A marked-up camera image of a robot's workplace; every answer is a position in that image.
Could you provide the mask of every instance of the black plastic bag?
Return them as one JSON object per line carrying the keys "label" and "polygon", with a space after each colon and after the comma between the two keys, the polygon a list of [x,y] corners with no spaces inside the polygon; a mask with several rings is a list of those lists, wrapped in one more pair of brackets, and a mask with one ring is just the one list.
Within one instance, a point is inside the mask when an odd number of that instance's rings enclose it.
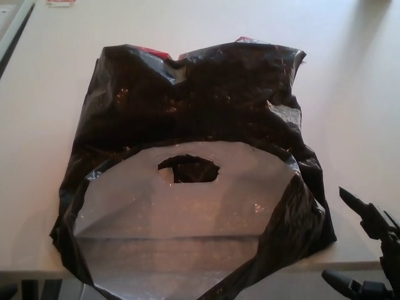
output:
{"label": "black plastic bag", "polygon": [[[129,299],[94,280],[74,234],[76,219],[89,184],[146,149],[240,142],[273,154],[294,171],[255,256],[198,299],[234,299],[244,288],[336,240],[322,169],[303,143],[301,110],[291,94],[305,54],[240,41],[190,52],[178,61],[135,46],[105,47],[97,60],[51,236],[65,267],[106,298]],[[219,169],[191,155],[164,164],[174,169],[175,183],[212,181]]]}

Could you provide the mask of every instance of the white table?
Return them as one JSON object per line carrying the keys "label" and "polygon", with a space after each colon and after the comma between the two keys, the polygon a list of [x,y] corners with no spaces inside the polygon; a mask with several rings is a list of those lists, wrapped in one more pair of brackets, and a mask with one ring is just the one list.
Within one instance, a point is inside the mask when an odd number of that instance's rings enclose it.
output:
{"label": "white table", "polygon": [[296,269],[379,268],[379,243],[338,186],[400,217],[400,2],[39,0],[0,81],[0,273],[66,277],[48,236],[81,106],[104,46],[178,54],[247,36],[307,52],[294,94],[339,241]]}

